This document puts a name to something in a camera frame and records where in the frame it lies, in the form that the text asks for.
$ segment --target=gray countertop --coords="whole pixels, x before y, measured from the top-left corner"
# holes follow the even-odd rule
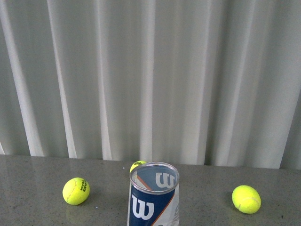
[[[132,162],[0,155],[0,225],[125,226]],[[301,225],[301,171],[174,164],[180,173],[181,226]],[[85,178],[88,199],[67,204],[62,196],[71,178]],[[252,215],[235,209],[238,185],[260,194]]]

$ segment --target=clear plastic can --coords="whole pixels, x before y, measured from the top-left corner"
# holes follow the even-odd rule
[[[134,168],[130,173],[127,226],[178,225],[178,170],[163,162]]]

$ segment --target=white curtain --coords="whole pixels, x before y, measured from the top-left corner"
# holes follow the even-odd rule
[[[0,154],[301,169],[299,0],[0,0]]]

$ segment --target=wilson logo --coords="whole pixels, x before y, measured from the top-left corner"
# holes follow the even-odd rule
[[[174,186],[174,176],[169,175],[168,173],[156,173],[156,184],[160,188],[172,188]]]
[[[134,195],[132,195],[133,198],[133,213],[135,217],[142,218],[143,220],[148,220],[152,217],[154,214],[154,204],[151,202],[145,203],[144,201],[137,199]],[[145,215],[145,206],[148,206],[148,214]]]

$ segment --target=tennis ball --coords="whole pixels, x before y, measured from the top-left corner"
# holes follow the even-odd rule
[[[256,213],[261,206],[258,192],[248,185],[235,188],[232,193],[232,201],[239,211],[247,214]]]
[[[134,162],[134,164],[132,165],[131,169],[130,169],[130,172],[133,170],[133,168],[139,166],[139,165],[142,165],[142,164],[145,164],[146,161],[137,161],[137,162]]]
[[[69,180],[63,188],[63,197],[70,205],[81,204],[87,199],[90,193],[90,186],[83,178]]]

